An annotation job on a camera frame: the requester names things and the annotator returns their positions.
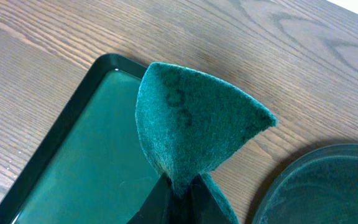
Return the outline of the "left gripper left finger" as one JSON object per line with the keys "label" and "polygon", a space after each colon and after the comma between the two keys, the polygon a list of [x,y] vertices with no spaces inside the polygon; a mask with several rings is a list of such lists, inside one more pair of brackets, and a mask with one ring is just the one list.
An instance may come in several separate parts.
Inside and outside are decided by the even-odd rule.
{"label": "left gripper left finger", "polygon": [[168,224],[172,207],[172,182],[163,173],[145,202],[127,224]]}

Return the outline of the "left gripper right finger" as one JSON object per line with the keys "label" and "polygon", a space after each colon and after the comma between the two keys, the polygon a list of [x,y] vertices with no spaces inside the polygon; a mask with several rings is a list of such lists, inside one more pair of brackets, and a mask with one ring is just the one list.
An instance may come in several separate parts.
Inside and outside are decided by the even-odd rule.
{"label": "left gripper right finger", "polygon": [[190,185],[190,223],[230,224],[218,203],[207,188],[204,180],[197,175]]}

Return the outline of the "green yellow sponge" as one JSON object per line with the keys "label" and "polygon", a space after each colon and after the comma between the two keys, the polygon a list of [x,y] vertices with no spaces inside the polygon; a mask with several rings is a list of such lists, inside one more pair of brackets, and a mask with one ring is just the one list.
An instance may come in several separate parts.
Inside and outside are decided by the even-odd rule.
{"label": "green yellow sponge", "polygon": [[140,146],[150,165],[183,198],[200,177],[221,213],[238,219],[211,177],[247,141],[277,124],[276,117],[236,86],[207,73],[154,62],[141,81],[135,108]]}

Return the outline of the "black rectangular tray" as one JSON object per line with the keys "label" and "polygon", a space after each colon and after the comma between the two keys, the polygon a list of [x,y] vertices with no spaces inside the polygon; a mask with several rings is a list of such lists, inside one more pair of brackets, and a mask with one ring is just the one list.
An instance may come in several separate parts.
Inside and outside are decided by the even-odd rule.
{"label": "black rectangular tray", "polygon": [[0,223],[127,223],[158,181],[139,145],[146,67],[99,57],[0,203]]}

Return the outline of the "black round tray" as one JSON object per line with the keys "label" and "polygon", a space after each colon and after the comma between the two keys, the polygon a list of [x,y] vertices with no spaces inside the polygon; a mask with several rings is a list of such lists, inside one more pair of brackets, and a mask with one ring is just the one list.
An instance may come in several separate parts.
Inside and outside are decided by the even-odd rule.
{"label": "black round tray", "polygon": [[272,182],[253,223],[358,223],[358,144],[312,151]]}

